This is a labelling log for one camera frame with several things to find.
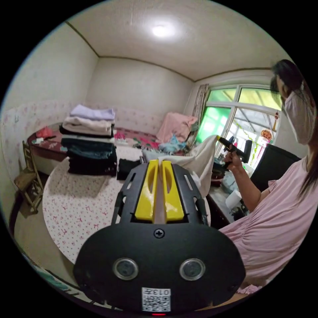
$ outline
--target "wooden chair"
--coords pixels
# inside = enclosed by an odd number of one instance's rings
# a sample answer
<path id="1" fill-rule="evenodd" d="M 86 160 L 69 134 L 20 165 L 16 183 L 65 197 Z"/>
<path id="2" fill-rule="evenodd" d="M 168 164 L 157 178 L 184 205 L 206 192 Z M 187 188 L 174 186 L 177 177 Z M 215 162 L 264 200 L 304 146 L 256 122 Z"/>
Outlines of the wooden chair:
<path id="1" fill-rule="evenodd" d="M 24 141 L 22 145 L 26 168 L 15 178 L 14 183 L 26 203 L 31 206 L 33 213 L 38 213 L 37 208 L 43 197 L 43 185 L 34 163 L 31 147 Z"/>

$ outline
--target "window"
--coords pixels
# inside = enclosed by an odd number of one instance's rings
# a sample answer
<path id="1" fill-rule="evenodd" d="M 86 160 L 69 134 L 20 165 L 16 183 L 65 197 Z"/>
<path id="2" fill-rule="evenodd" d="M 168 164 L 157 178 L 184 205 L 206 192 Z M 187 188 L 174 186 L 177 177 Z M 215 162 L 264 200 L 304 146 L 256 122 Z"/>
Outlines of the window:
<path id="1" fill-rule="evenodd" d="M 281 105 L 277 104 L 275 99 L 273 99 L 272 93 L 269 89 L 242 88 L 238 102 L 281 110 Z"/>
<path id="2" fill-rule="evenodd" d="M 212 90 L 208 102 L 232 102 L 234 101 L 235 93 L 236 88 Z"/>
<path id="3" fill-rule="evenodd" d="M 250 139 L 253 145 L 248 166 L 255 169 L 266 144 L 272 143 L 275 138 L 281 111 L 278 100 L 280 99 L 273 97 L 269 86 L 265 85 L 236 85 L 212 89 L 206 102 L 197 142 L 214 134 L 227 140 L 235 137 L 238 149 L 244 150 L 246 140 Z M 262 137 L 264 130 L 272 136 L 271 141 Z M 223 148 L 218 145 L 216 157 L 223 152 Z"/>
<path id="4" fill-rule="evenodd" d="M 230 107 L 207 107 L 198 131 L 197 141 L 202 142 L 211 135 L 222 135 L 230 112 Z"/>

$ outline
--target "qr code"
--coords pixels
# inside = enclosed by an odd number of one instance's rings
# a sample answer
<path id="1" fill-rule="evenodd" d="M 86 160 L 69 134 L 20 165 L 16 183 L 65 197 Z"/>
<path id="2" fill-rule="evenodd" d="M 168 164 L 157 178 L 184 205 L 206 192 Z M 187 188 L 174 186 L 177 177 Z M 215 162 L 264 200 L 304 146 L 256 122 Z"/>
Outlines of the qr code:
<path id="1" fill-rule="evenodd" d="M 170 289 L 142 288 L 142 310 L 164 312 L 170 309 Z"/>

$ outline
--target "woman's hand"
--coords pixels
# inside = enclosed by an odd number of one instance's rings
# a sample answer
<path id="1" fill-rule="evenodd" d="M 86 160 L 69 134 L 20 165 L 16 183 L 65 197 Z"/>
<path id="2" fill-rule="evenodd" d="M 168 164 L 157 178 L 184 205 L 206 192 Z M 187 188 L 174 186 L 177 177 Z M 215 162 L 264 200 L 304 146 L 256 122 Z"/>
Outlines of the woman's hand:
<path id="1" fill-rule="evenodd" d="M 231 164 L 228 166 L 228 169 L 232 172 L 240 169 L 244 169 L 241 159 L 237 155 L 237 153 L 234 152 L 228 152 L 224 158 L 224 162 L 231 162 Z"/>

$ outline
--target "stack of folded clothes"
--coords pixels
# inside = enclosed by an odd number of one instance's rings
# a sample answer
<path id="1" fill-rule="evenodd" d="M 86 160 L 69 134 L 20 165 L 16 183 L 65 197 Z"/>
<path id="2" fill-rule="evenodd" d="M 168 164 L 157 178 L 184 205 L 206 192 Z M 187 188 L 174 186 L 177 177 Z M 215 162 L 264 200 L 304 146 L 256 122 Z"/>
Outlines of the stack of folded clothes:
<path id="1" fill-rule="evenodd" d="M 78 105 L 60 126 L 61 144 L 67 148 L 69 173 L 111 175 L 117 173 L 113 109 L 93 110 Z"/>

